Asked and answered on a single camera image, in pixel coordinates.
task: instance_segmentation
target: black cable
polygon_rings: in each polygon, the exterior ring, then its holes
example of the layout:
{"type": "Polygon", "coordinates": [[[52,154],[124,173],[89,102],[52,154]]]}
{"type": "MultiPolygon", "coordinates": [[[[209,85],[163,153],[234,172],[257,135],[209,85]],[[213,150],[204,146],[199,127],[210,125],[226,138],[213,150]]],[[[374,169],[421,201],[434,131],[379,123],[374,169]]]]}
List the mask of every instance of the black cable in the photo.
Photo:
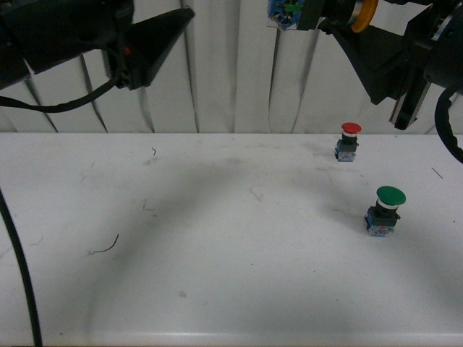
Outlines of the black cable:
{"type": "Polygon", "coordinates": [[[95,46],[93,44],[88,44],[90,49],[101,49],[102,51],[107,51],[109,54],[114,56],[118,62],[117,64],[117,71],[116,74],[114,75],[113,78],[111,78],[108,82],[105,84],[101,85],[97,89],[95,89],[93,92],[88,93],[85,96],[82,96],[81,98],[78,98],[76,100],[69,101],[67,103],[60,103],[59,105],[55,106],[37,106],[37,105],[29,105],[28,103],[23,103],[22,101],[12,99],[12,98],[7,98],[5,96],[0,96],[0,106],[5,106],[5,107],[14,107],[14,108],[25,108],[27,110],[32,110],[32,111],[39,111],[39,112],[45,112],[45,113],[61,113],[61,112],[66,112],[66,111],[71,111],[74,110],[80,106],[84,106],[87,103],[90,103],[94,101],[96,98],[99,98],[102,96],[104,93],[106,93],[108,90],[110,90],[113,86],[115,86],[120,78],[121,78],[121,73],[122,73],[122,52],[120,51],[117,53],[116,51],[113,51],[112,49],[108,47],[102,47],[102,46],[95,46]]]}
{"type": "Polygon", "coordinates": [[[436,130],[447,150],[460,162],[463,163],[463,150],[458,147],[458,140],[450,125],[449,109],[451,106],[450,98],[458,90],[463,88],[463,80],[455,82],[446,88],[438,99],[436,112],[434,113],[434,122],[436,130]]]}
{"type": "Polygon", "coordinates": [[[29,270],[27,268],[26,258],[22,250],[20,237],[14,227],[13,219],[9,213],[7,202],[3,197],[3,193],[0,188],[0,211],[1,216],[7,227],[9,238],[12,240],[13,250],[16,254],[17,263],[20,267],[22,283],[24,284],[24,291],[26,294],[27,308],[29,309],[30,325],[32,327],[32,334],[34,339],[35,347],[42,347],[42,334],[41,326],[38,321],[37,306],[35,305],[34,290],[32,287],[32,281],[30,280],[29,270]]]}

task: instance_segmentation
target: circuit board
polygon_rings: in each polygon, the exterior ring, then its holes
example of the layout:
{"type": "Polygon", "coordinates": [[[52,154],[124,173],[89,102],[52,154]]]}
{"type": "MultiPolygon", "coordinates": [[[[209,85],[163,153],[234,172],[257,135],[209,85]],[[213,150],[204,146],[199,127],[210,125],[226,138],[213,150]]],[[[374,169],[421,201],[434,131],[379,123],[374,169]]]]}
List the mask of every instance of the circuit board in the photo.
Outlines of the circuit board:
{"type": "Polygon", "coordinates": [[[296,29],[305,0],[270,0],[268,18],[282,30],[296,29]]]}

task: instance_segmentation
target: yellow ring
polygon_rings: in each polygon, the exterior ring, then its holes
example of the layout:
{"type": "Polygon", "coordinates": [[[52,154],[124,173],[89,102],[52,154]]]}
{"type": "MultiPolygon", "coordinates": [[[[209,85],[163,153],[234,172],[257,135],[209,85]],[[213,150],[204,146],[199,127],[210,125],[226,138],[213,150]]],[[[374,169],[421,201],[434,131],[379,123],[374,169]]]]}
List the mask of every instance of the yellow ring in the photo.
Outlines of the yellow ring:
{"type": "Polygon", "coordinates": [[[375,15],[378,0],[363,0],[362,9],[360,10],[359,17],[352,24],[351,28],[354,33],[360,33],[365,30],[370,24],[373,16],[375,15]]]}

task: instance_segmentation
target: curtain fold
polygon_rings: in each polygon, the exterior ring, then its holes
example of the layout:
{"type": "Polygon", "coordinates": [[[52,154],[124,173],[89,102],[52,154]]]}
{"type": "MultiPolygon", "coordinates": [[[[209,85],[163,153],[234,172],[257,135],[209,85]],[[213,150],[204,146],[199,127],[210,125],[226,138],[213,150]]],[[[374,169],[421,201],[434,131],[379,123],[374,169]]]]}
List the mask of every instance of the curtain fold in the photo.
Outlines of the curtain fold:
{"type": "MultiPolygon", "coordinates": [[[[397,133],[394,101],[374,106],[336,40],[318,30],[279,32],[268,26],[267,0],[135,0],[134,22],[191,7],[188,25],[150,87],[114,88],[75,111],[44,115],[3,108],[0,131],[339,133],[356,121],[364,133],[397,133]]],[[[372,25],[402,35],[425,7],[380,1],[372,25]]],[[[101,52],[91,51],[0,95],[43,104],[66,102],[107,80],[101,52]]],[[[404,133],[432,133],[442,88],[433,85],[404,133]]],[[[451,108],[463,132],[463,102],[451,108]]]]}

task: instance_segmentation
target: red button cap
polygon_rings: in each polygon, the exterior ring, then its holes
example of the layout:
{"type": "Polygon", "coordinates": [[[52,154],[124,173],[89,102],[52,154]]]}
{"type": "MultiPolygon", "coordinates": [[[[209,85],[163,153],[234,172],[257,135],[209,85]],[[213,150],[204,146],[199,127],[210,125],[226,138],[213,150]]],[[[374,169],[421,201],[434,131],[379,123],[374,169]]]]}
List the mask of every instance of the red button cap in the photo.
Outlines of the red button cap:
{"type": "Polygon", "coordinates": [[[362,131],[362,127],[357,123],[344,123],[342,124],[342,129],[347,134],[356,134],[362,131]]]}

